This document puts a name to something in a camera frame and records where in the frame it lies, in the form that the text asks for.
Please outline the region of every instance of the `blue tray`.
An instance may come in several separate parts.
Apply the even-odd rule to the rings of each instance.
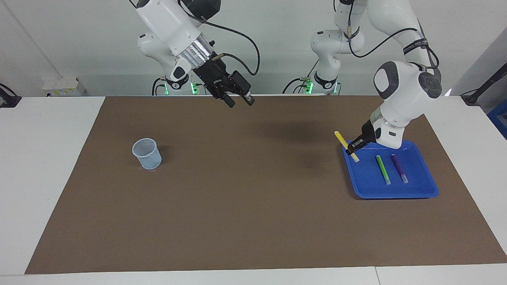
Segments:
[[[345,153],[345,161],[354,192],[363,199],[407,199],[437,197],[439,190],[415,143],[404,140],[401,148],[393,150],[379,144],[369,144],[356,152],[360,161],[355,163]],[[407,175],[404,184],[391,159],[395,154]],[[380,155],[391,180],[387,185],[380,171],[376,156]]]

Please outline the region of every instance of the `black velcro strap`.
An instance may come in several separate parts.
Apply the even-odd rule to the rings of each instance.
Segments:
[[[358,33],[359,33],[359,29],[361,27],[357,27],[357,31],[355,31],[355,33],[353,33],[350,38],[353,39]],[[346,32],[343,32],[343,35],[345,36],[346,39],[348,39],[349,37],[347,36],[347,33]]]
[[[415,49],[417,49],[418,47],[427,47],[428,46],[428,39],[426,38],[422,38],[420,40],[416,40],[415,42],[409,44],[408,46],[406,46],[404,49],[403,49],[403,54],[407,54]]]

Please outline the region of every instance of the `green marker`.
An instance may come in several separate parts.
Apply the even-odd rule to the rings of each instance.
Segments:
[[[382,175],[384,176],[385,183],[387,185],[391,185],[391,180],[389,179],[389,175],[387,175],[387,171],[385,170],[384,162],[382,162],[382,158],[380,155],[377,155],[377,162],[379,163],[380,170],[382,171]]]

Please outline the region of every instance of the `white table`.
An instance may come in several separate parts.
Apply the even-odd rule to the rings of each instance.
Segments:
[[[507,264],[23,276],[103,101],[23,98],[0,109],[0,284],[507,284]],[[507,141],[459,97],[427,117],[506,251]]]

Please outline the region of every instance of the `translucent plastic cup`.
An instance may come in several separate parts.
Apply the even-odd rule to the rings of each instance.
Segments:
[[[162,163],[157,143],[151,138],[138,140],[132,147],[132,153],[146,170],[155,169]]]

